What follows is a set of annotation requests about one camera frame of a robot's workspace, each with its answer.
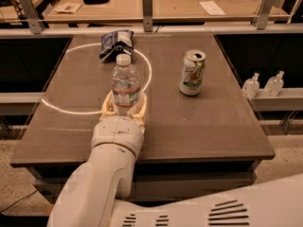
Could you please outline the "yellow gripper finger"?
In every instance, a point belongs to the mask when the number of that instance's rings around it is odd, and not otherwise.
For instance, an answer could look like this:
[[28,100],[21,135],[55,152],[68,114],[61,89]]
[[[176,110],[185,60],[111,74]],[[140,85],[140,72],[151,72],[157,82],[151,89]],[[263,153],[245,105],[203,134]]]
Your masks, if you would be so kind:
[[147,101],[147,95],[141,93],[137,102],[127,112],[127,115],[136,123],[142,132],[145,131]]
[[119,115],[119,111],[114,103],[113,92],[110,91],[108,95],[105,97],[103,104],[101,106],[101,114],[99,120],[114,115]]

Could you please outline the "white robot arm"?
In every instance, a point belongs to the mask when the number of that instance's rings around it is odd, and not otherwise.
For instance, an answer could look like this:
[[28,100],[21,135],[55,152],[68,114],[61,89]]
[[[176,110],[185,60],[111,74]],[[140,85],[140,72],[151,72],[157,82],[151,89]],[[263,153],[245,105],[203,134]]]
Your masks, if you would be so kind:
[[88,160],[65,183],[47,227],[303,227],[302,175],[154,207],[135,204],[135,163],[173,158],[229,157],[246,147],[260,154],[262,129],[242,120],[221,122],[200,112],[185,125],[151,128],[141,94],[125,114],[106,96]]

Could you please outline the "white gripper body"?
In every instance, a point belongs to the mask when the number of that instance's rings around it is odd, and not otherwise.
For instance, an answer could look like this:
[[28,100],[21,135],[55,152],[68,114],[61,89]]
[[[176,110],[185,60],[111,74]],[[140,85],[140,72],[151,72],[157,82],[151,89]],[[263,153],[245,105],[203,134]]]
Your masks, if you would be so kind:
[[101,119],[93,130],[91,148],[103,144],[114,144],[128,149],[135,158],[144,142],[144,127],[140,127],[127,116],[109,116]]

